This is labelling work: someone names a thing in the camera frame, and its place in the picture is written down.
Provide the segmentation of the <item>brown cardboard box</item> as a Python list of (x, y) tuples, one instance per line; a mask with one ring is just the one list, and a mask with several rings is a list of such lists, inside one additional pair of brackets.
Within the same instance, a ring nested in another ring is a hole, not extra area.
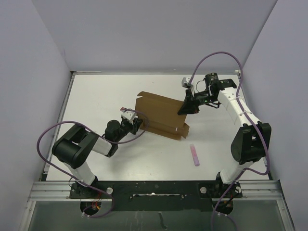
[(178, 115), (182, 102), (149, 92), (137, 95), (135, 111), (144, 120), (141, 129), (174, 140), (186, 138), (189, 125), (185, 123), (186, 115)]

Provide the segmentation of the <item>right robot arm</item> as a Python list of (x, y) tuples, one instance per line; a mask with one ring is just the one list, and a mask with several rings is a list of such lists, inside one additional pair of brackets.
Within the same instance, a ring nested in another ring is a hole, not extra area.
[(231, 143), (233, 163), (219, 172), (220, 181), (214, 184), (218, 196), (226, 196), (231, 191), (231, 184), (243, 170), (268, 155), (271, 126), (262, 123), (248, 108), (239, 94), (239, 87), (232, 79), (219, 79), (217, 73), (205, 75), (205, 90), (195, 92), (189, 77), (182, 79), (181, 85), (186, 89), (185, 98), (178, 115), (199, 113), (199, 107), (206, 105), (218, 109), (223, 106), (239, 129)]

